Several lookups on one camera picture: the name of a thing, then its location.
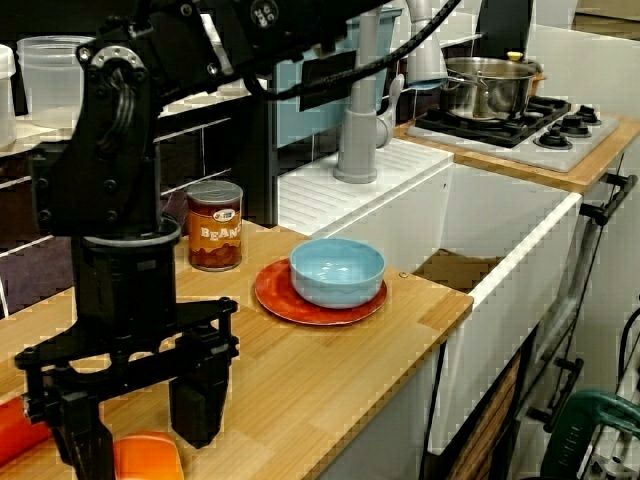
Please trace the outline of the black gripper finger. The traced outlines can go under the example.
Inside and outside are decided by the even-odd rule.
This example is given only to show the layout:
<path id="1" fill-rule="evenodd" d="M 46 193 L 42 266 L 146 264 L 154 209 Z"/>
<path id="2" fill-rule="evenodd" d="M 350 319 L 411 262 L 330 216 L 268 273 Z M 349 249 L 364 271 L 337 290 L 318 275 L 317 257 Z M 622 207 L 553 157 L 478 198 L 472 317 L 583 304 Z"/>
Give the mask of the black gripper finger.
<path id="1" fill-rule="evenodd" d="M 192 447 L 208 446 L 220 431 L 228 382 L 229 367 L 218 360 L 169 382 L 172 429 Z"/>
<path id="2" fill-rule="evenodd" d="M 60 456 L 78 479 L 113 479 L 111 432 L 100 418 L 100 401 L 86 391 L 62 391 L 49 427 Z"/>

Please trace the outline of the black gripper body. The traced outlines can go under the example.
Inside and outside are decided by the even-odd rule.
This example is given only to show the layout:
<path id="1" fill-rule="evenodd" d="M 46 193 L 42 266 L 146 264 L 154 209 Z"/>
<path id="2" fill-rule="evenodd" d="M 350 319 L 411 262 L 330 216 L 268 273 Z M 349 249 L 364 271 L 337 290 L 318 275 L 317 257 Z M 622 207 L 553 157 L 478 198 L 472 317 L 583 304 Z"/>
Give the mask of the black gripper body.
<path id="1" fill-rule="evenodd" d="M 62 391 L 101 402 L 194 372 L 202 362 L 230 368 L 235 301 L 176 300 L 172 235 L 71 242 L 77 319 L 15 358 L 26 375 L 25 415 L 49 423 Z"/>

